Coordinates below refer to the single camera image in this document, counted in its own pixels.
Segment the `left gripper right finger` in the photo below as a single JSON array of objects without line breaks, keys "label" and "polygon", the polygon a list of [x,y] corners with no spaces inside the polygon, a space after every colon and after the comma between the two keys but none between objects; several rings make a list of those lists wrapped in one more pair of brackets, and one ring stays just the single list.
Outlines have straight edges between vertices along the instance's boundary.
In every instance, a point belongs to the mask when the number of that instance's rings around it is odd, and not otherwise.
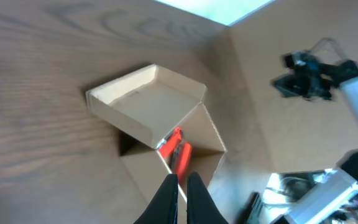
[{"label": "left gripper right finger", "polygon": [[197,172],[188,177],[186,211],[187,224],[228,224]]}]

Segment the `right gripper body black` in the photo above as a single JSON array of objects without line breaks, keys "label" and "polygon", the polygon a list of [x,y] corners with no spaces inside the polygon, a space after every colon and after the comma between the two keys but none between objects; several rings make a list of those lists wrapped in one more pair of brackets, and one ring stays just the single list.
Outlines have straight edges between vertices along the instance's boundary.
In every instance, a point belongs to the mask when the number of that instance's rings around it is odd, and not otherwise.
[{"label": "right gripper body black", "polygon": [[289,73],[274,78],[271,84],[284,98],[302,97],[311,101],[320,97],[332,100],[330,89],[333,84],[334,65],[320,62],[308,51],[290,52],[282,55],[280,59],[283,66],[289,69]]}]

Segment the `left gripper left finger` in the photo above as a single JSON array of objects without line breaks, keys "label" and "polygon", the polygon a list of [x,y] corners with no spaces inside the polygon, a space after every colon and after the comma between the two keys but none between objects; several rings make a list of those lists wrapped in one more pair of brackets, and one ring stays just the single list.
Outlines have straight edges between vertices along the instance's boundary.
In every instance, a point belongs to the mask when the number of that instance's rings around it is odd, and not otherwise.
[{"label": "left gripper left finger", "polygon": [[168,174],[134,224],[178,223],[178,176]]}]

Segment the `red and chrome stapler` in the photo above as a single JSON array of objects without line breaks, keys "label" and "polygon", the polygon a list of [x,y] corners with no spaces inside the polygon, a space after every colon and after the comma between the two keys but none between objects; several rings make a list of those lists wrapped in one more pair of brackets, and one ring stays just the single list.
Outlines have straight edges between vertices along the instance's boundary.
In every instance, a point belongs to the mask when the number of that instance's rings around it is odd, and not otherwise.
[{"label": "red and chrome stapler", "polygon": [[177,175],[180,184],[183,182],[188,164],[190,163],[191,153],[191,144],[184,142],[179,144],[172,154],[170,168]]}]

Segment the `red utility knife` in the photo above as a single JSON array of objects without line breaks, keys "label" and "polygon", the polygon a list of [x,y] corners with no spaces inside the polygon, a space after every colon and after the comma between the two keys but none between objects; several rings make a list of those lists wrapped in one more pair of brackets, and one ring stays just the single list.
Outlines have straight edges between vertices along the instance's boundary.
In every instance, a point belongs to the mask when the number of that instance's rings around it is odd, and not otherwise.
[{"label": "red utility knife", "polygon": [[176,127],[172,133],[168,136],[168,138],[165,140],[163,145],[159,148],[160,155],[166,159],[168,156],[170,156],[174,150],[177,148],[177,146],[180,145],[180,143],[183,140],[183,131],[180,127]]}]

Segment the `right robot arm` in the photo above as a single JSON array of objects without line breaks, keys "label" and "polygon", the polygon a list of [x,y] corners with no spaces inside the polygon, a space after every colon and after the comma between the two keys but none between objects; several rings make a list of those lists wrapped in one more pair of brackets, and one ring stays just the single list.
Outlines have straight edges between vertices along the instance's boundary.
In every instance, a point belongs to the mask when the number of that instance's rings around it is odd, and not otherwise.
[{"label": "right robot arm", "polygon": [[[332,65],[303,51],[283,55],[282,62],[290,72],[271,81],[282,97],[304,100],[318,97],[330,101],[331,89],[335,88],[342,92],[358,122],[358,64],[355,61],[347,59]],[[358,152],[351,154],[340,168],[358,182]]]}]

